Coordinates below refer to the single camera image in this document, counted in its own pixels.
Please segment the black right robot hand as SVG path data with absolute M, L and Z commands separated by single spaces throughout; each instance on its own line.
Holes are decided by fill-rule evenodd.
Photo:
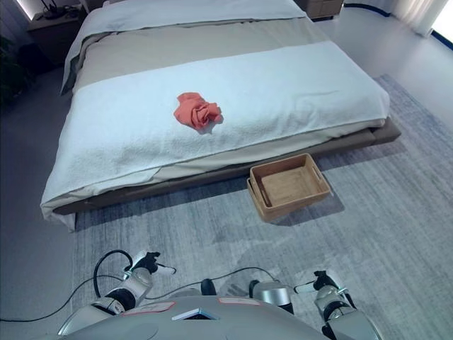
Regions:
M 333 286 L 338 290 L 343 289 L 345 287 L 339 275 L 334 270 L 328 269 L 325 271 L 315 271 L 314 279 L 312 281 L 294 286 L 293 291 L 296 294 L 310 293 L 318 291 L 322 287 L 327 285 Z

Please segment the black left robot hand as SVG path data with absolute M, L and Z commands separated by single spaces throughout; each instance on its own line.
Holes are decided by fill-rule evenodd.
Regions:
M 137 269 L 143 268 L 150 275 L 157 273 L 165 276 L 174 275 L 176 269 L 174 267 L 165 266 L 158 262 L 161 253 L 158 251 L 140 251 L 132 260 L 132 266 L 129 271 L 132 273 Z

